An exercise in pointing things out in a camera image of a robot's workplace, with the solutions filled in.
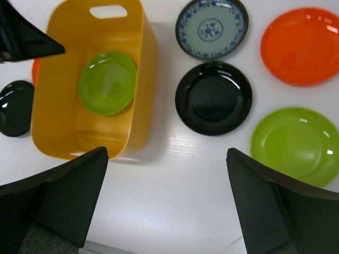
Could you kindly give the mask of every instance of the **blue and white plate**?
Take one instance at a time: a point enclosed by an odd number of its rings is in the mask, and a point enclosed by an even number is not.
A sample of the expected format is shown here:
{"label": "blue and white plate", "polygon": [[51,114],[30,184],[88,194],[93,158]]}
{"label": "blue and white plate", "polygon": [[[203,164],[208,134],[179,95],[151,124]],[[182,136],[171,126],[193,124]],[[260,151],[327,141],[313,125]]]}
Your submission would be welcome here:
{"label": "blue and white plate", "polygon": [[236,49],[248,29],[248,14],[239,0],[193,0],[180,13],[176,39],[188,55],[216,59]]}

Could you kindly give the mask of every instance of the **plate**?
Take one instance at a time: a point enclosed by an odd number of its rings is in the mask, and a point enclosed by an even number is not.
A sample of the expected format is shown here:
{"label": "plate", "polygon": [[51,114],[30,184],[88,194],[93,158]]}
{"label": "plate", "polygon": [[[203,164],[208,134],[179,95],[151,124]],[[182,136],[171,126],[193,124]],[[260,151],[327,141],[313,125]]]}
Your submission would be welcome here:
{"label": "plate", "polygon": [[0,132],[18,137],[31,129],[34,86],[24,80],[11,82],[0,92]]}
{"label": "plate", "polygon": [[175,106],[193,131],[221,135],[240,126],[252,106],[252,89],[245,75],[224,62],[208,62],[180,81]]}
{"label": "plate", "polygon": [[266,116],[251,138],[251,156],[262,164],[317,187],[339,173],[339,133],[318,112],[288,107]]}
{"label": "plate", "polygon": [[78,94],[83,105],[99,115],[113,115],[133,99],[137,70],[122,52],[108,51],[92,58],[82,70]]}
{"label": "plate", "polygon": [[339,71],[338,29],[338,16],[327,10],[292,10],[266,29],[261,57],[267,69],[288,84],[321,83]]}
{"label": "plate", "polygon": [[176,40],[188,55],[216,59],[235,50],[248,29],[248,14],[239,0],[193,0],[176,23]]}
{"label": "plate", "polygon": [[40,59],[36,58],[34,59],[33,66],[32,66],[32,80],[33,80],[33,85],[35,87],[37,86],[39,68],[40,68]]}

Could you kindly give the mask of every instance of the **white surface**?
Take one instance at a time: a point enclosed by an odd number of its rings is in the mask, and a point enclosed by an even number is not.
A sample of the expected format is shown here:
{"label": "white surface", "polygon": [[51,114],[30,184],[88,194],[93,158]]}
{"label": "white surface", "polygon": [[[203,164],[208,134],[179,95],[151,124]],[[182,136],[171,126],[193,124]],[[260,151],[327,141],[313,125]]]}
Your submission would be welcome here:
{"label": "white surface", "polygon": [[86,241],[84,248],[79,249],[78,254],[137,254],[126,250]]}
{"label": "white surface", "polygon": [[[45,31],[61,0],[11,0],[30,22]],[[159,42],[158,81],[148,146],[139,154],[110,162],[88,240],[139,254],[245,254],[242,232],[228,180],[226,152],[246,153],[258,121],[284,106],[306,106],[339,126],[339,76],[312,88],[288,86],[264,67],[261,36],[279,14],[301,6],[339,13],[337,0],[243,0],[250,27],[238,50],[224,61],[250,80],[254,104],[247,120],[221,137],[189,130],[175,111],[174,94],[183,75],[200,62],[184,54],[174,25],[187,0],[143,0]],[[0,66],[0,86],[30,80],[31,61]],[[0,135],[0,184],[31,176],[63,163],[41,154],[30,136]],[[339,191],[337,178],[328,189]]]}

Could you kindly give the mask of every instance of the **orange plate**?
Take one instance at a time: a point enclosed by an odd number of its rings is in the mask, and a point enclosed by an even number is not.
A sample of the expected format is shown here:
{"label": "orange plate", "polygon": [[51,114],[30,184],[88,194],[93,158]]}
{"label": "orange plate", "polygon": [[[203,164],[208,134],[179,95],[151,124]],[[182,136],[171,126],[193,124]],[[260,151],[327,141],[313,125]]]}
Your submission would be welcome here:
{"label": "orange plate", "polygon": [[37,86],[39,67],[40,67],[40,59],[36,58],[34,59],[33,66],[32,66],[32,80],[33,80],[34,86]]}
{"label": "orange plate", "polygon": [[339,18],[319,8],[284,13],[266,29],[261,57],[280,80],[297,86],[323,82],[339,71]]}

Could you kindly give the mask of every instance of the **lime green plate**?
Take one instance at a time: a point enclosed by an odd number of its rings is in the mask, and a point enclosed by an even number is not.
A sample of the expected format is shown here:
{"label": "lime green plate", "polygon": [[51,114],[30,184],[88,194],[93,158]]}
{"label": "lime green plate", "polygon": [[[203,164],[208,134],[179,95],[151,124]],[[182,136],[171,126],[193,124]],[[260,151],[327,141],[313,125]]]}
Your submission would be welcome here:
{"label": "lime green plate", "polygon": [[250,150],[262,164],[317,187],[339,173],[337,128],[306,108],[283,108],[266,116],[252,134]]}
{"label": "lime green plate", "polygon": [[99,115],[113,115],[133,99],[137,70],[122,52],[108,51],[92,58],[80,74],[78,94],[83,105]]}

